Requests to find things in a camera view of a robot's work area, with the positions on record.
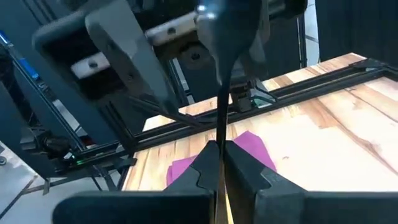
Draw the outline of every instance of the black metal frame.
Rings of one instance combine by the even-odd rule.
[[[255,115],[277,110],[288,105],[310,100],[318,96],[381,77],[387,77],[394,81],[398,81],[398,70],[385,63],[378,62],[377,60],[366,59],[353,63],[348,67],[270,91],[270,94],[277,98],[277,101],[274,104],[270,104],[262,108],[255,108],[244,113],[234,111],[233,106],[230,105],[228,123],[237,122]],[[150,147],[214,129],[216,128],[216,114],[217,110],[211,110],[196,116],[187,116],[190,119],[194,119],[198,125],[192,125],[192,123],[183,122],[179,119],[179,121],[150,129],[140,134],[122,136],[125,141],[121,141],[121,144],[124,146],[125,150],[114,150],[119,145],[118,141],[85,150],[78,156],[80,160],[79,164],[72,164],[64,169],[59,169],[57,172],[64,173],[82,169],[86,166],[92,166],[108,161],[114,157],[121,157],[126,154],[133,155],[135,152],[145,150]],[[124,178],[125,175],[122,175],[121,182],[124,181]]]

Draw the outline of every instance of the wooden tabletop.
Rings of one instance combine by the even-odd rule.
[[[264,81],[280,88],[347,66],[363,58],[348,54]],[[198,114],[216,107],[212,98],[182,108]],[[280,175],[307,190],[398,190],[398,83],[387,78],[353,86],[228,126],[228,139],[257,134]],[[145,130],[171,120],[148,119]],[[197,155],[215,130],[136,153],[123,190],[162,190],[172,161]]]

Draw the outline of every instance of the pink cloth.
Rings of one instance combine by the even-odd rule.
[[[263,163],[265,166],[276,171],[276,167],[271,157],[268,154],[267,148],[259,136],[246,131],[245,133],[234,139],[235,144],[244,149],[252,157]],[[186,159],[173,161],[172,165],[167,169],[166,182],[169,186],[175,179],[188,168],[188,166],[195,160],[196,156]]]

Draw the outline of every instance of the wooden table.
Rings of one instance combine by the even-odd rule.
[[[269,90],[363,59],[348,54],[265,81]],[[181,112],[198,114],[216,99]],[[245,131],[262,138],[279,174],[307,190],[398,191],[398,83],[380,78],[228,126],[228,139]],[[148,119],[145,129],[171,120]],[[136,153],[123,190],[162,190],[172,161],[197,155],[215,130]]]

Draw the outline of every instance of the floor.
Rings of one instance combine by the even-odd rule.
[[[305,13],[305,31],[308,65],[314,65],[319,61],[319,47],[317,34],[317,20],[315,12],[315,0],[308,0],[308,9]],[[6,146],[0,145],[0,156],[8,159],[4,166],[0,166],[0,224],[11,223],[40,223],[50,224],[52,210],[61,200],[82,191],[98,190],[89,178],[76,180],[67,184],[50,188],[50,192],[43,195],[38,191],[21,196],[16,203],[1,217],[2,212],[15,199],[21,190],[31,182],[35,173],[24,164]],[[119,179],[117,172],[112,173],[114,181]],[[103,179],[97,178],[100,186],[106,189]],[[30,187],[43,184],[44,180],[36,178]]]

